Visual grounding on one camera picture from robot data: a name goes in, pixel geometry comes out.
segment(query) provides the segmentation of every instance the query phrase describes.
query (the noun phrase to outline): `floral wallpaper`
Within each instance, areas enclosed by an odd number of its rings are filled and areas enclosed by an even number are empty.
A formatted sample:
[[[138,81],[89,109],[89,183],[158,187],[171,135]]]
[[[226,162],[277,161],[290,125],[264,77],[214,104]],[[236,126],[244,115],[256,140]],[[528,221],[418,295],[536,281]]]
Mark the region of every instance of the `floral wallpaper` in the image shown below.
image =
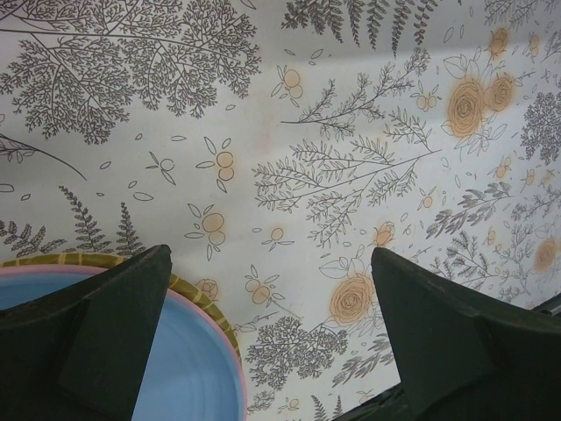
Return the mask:
[[[560,0],[0,0],[0,255],[132,256],[234,326],[250,420],[399,381],[370,255],[561,292]]]

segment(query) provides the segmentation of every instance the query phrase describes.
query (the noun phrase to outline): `leaf drawing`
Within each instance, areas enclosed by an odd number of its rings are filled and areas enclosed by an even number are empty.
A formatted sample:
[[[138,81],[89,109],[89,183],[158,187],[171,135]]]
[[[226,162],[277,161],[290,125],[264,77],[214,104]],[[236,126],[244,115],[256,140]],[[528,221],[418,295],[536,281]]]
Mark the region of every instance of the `leaf drawing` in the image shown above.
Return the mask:
[[[8,226],[0,220],[0,237],[4,238],[4,244],[11,246],[12,252],[18,252],[16,258],[25,257],[33,253],[49,254],[67,241],[65,239],[55,239],[45,244],[45,226],[41,226],[39,230],[32,235],[33,228],[29,224],[25,224],[23,230],[19,230],[14,221],[10,221]]]
[[[319,324],[306,331],[300,320],[282,317],[259,328],[257,344],[249,346],[245,360],[254,365],[249,371],[256,386],[267,384],[281,391],[294,370],[301,379],[316,379],[331,367],[333,354],[342,355],[346,348],[344,330],[333,332]]]
[[[351,379],[364,378],[378,366],[379,363],[385,366],[394,362],[394,353],[389,343],[387,333],[380,333],[368,351],[373,354],[368,357],[356,356],[347,360],[341,371],[333,378],[331,387],[335,388],[339,384],[346,384]]]
[[[64,131],[104,143],[135,96],[149,110],[165,101],[177,117],[201,118],[217,83],[244,98],[259,73],[256,29],[230,0],[22,2],[7,13],[25,27],[0,32],[29,39],[0,93],[14,94],[14,112],[46,139]]]
[[[526,158],[540,150],[540,160],[549,165],[559,157],[561,148],[561,91],[538,92],[534,103],[524,114],[526,125],[522,128],[522,146]]]
[[[389,95],[398,96],[413,88],[410,76],[415,73],[421,75],[430,61],[429,53],[424,48],[416,47],[413,54],[403,64],[403,70],[396,70],[393,63],[388,63],[380,70],[379,84],[370,88],[372,81],[368,75],[359,73],[357,76],[357,90],[335,108],[334,99],[337,96],[335,81],[329,80],[327,88],[323,89],[322,97],[315,105],[309,106],[298,121],[282,121],[284,124],[319,125],[320,135],[330,139],[331,134],[336,140],[352,136],[355,131],[356,118],[366,117],[368,122],[383,119],[386,115],[380,110],[378,103]]]
[[[70,202],[72,212],[75,214],[74,218],[78,220],[75,224],[75,232],[78,234],[76,241],[80,244],[76,248],[81,252],[112,253],[113,249],[108,248],[111,242],[104,240],[105,234],[102,234],[101,229],[97,228],[97,221],[89,214],[88,208],[84,207],[78,197],[66,187],[59,186],[59,189]]]
[[[491,182],[485,191],[467,189],[458,202],[462,211],[454,213],[452,209],[438,212],[435,223],[427,229],[427,239],[438,237],[443,232],[453,234],[460,230],[466,222],[475,226],[482,221],[487,221],[496,211],[495,205],[500,201],[511,198],[510,184],[505,182]]]
[[[48,152],[42,151],[35,146],[27,145],[24,142],[11,139],[8,136],[0,133],[0,155],[5,155],[8,162],[16,161],[18,164],[21,164],[24,158],[31,157],[35,153],[42,153],[45,156],[48,156],[49,158],[52,158],[66,165],[67,167],[74,170],[81,178],[87,180],[80,171],[78,171],[75,167],[63,161],[62,159],[57,158],[56,156],[51,155]]]
[[[121,224],[119,225],[117,236],[120,237],[117,243],[122,244],[117,246],[117,254],[119,256],[132,257],[146,250],[142,242],[138,241],[137,232],[132,225],[131,213],[125,203],[121,203]]]
[[[462,285],[479,291],[488,279],[498,276],[489,272],[489,259],[479,250],[479,244],[477,237],[462,231],[446,248],[446,259],[436,257],[430,268],[443,278],[451,281],[459,278]]]
[[[544,12],[551,13],[558,0],[485,0],[486,25],[508,23],[518,30],[534,16],[539,5]]]
[[[415,42],[421,45],[430,13],[434,12],[437,6],[436,0],[395,0],[392,22],[394,55],[397,54],[401,34],[405,31],[409,16],[415,14],[416,21],[413,24],[416,29]],[[355,44],[360,46],[360,24],[366,15],[368,40],[375,50],[384,17],[391,7],[388,0],[295,0],[287,2],[287,12],[281,28],[296,29],[311,25],[318,35],[323,35],[326,29],[329,29],[336,40],[343,42],[342,29],[346,14],[349,17],[352,38]]]
[[[258,165],[253,170],[259,178],[255,183],[258,206],[292,213],[307,200],[307,220],[317,225],[309,237],[318,246],[331,247],[346,234],[352,225],[352,215],[359,210],[364,198],[371,206],[377,206],[392,196],[403,197],[412,190],[417,163],[439,152],[429,149],[425,141],[415,140],[418,136],[424,140],[428,138],[429,133],[425,133],[423,127],[424,123],[419,121],[418,133],[409,138],[412,143],[423,145],[426,152],[400,160],[388,152],[387,142],[362,136],[350,142],[352,150],[347,153],[324,142],[318,145],[304,140],[300,145],[291,146],[292,160],[286,157],[274,164]],[[387,130],[395,133],[394,141],[408,137],[405,132],[399,132],[399,127]]]

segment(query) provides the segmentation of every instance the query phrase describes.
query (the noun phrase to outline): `dark green object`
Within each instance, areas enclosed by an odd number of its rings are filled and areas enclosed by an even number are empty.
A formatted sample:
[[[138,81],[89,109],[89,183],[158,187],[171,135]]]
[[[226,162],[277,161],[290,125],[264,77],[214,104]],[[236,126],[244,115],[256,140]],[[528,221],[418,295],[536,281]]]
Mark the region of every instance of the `dark green object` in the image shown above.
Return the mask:
[[[561,319],[447,281],[385,248],[374,250],[372,268],[401,383],[337,421],[559,419]]]
[[[0,311],[0,420],[130,421],[171,267],[155,246]]]

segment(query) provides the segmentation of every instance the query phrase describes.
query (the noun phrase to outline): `orange rose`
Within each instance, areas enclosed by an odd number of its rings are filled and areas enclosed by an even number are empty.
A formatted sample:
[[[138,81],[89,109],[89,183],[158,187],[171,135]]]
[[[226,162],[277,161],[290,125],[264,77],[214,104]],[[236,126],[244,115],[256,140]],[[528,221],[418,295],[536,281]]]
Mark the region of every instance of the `orange rose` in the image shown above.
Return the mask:
[[[488,50],[491,52],[491,58],[494,60],[507,51],[508,31],[501,28],[499,31],[492,33],[492,35]]]
[[[557,252],[557,244],[555,239],[549,238],[543,241],[537,248],[534,255],[534,268],[538,274],[545,272],[553,264],[555,254]]]
[[[210,301],[216,301],[218,295],[218,285],[212,279],[201,279],[196,283],[196,287],[200,289]]]
[[[330,313],[339,325],[351,325],[363,318],[373,304],[374,282],[356,274],[339,284],[331,296]]]
[[[493,111],[503,111],[512,102],[515,80],[505,74],[494,80],[485,91],[485,104]]]
[[[474,134],[483,123],[483,89],[471,80],[462,82],[452,93],[448,102],[448,119],[457,138]]]

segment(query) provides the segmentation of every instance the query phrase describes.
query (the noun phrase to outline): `pink bowl rim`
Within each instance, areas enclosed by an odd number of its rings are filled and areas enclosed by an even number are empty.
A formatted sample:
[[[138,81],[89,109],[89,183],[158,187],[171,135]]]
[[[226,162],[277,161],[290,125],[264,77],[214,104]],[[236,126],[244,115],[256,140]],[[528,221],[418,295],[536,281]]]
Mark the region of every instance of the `pink bowl rim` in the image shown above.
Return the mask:
[[[81,266],[81,265],[23,265],[23,266],[8,266],[5,268],[0,268],[0,278],[5,276],[12,276],[12,275],[28,275],[28,274],[82,274],[82,275],[98,275],[102,272],[106,271],[106,268],[97,268],[94,266]],[[236,350],[231,345],[230,341],[226,337],[225,333],[220,329],[220,326],[212,320],[212,318],[205,313],[201,308],[199,308],[196,304],[191,303],[187,298],[178,294],[177,292],[168,289],[167,290],[168,297],[183,303],[184,305],[188,306],[191,310],[197,313],[200,317],[202,317],[212,328],[218,333],[218,336],[222,339],[222,341],[226,344],[226,347],[230,350],[230,354],[234,361],[236,361],[236,366],[238,367],[238,376],[241,379],[242,384],[242,408],[244,410],[244,421],[247,419],[247,387],[245,384],[245,376],[244,370],[242,369],[241,362],[239,361],[238,355],[236,354]]]

